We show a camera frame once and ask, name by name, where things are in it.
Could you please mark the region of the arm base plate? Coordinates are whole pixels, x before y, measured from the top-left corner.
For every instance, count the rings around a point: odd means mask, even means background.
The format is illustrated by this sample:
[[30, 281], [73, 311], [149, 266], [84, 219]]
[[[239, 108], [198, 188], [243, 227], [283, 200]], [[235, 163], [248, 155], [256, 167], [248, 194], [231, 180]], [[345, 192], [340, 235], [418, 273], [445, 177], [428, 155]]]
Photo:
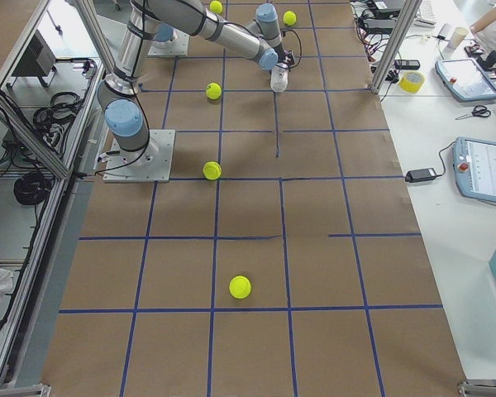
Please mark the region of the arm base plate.
[[169, 182], [174, 153], [175, 130], [152, 129], [149, 145], [142, 155], [122, 151], [116, 139], [112, 140], [112, 151], [107, 160], [103, 180], [107, 183]]
[[172, 58], [188, 55], [189, 35], [177, 30], [167, 30], [165, 34], [157, 32], [148, 52], [149, 57]]

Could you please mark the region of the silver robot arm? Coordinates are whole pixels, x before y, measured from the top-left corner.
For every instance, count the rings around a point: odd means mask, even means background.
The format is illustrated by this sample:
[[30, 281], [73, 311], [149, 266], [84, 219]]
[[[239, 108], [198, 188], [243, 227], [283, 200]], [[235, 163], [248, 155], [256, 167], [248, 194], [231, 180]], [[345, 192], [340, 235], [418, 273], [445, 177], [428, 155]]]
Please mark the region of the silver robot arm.
[[258, 6], [254, 20], [247, 26], [229, 22], [199, 1], [132, 1], [131, 5], [113, 71], [98, 86], [98, 102], [119, 145], [121, 167], [146, 164], [153, 157], [150, 128], [136, 89], [145, 58], [161, 26], [201, 36], [266, 71], [285, 65], [287, 52], [271, 3]]

